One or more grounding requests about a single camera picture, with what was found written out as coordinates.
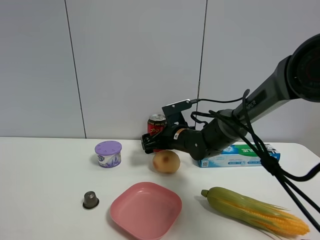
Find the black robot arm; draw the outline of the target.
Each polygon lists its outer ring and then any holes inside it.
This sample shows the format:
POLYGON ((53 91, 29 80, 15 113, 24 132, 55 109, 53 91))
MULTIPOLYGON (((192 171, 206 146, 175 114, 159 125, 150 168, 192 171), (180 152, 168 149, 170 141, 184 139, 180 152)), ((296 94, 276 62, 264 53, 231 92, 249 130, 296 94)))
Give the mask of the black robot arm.
POLYGON ((218 116, 202 130, 188 126, 182 111, 197 103, 196 99, 178 101, 162 108, 166 127, 141 137, 146 154, 154 150, 179 150, 194 160, 220 155, 228 146, 244 137, 247 121, 255 122, 290 100, 320 100, 320 36, 302 43, 283 59, 275 71, 235 109, 219 110, 218 116))

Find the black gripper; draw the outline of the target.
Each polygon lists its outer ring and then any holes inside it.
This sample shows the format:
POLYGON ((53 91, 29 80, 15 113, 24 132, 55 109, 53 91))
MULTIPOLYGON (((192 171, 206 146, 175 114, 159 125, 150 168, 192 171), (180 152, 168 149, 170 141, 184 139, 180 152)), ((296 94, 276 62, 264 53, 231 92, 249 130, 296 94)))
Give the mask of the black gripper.
POLYGON ((156 134, 145 133, 141 136, 142 148, 145 153, 157 153, 161 150, 178 150, 186 152, 184 135, 190 128, 178 126, 166 126, 162 132, 156 134))

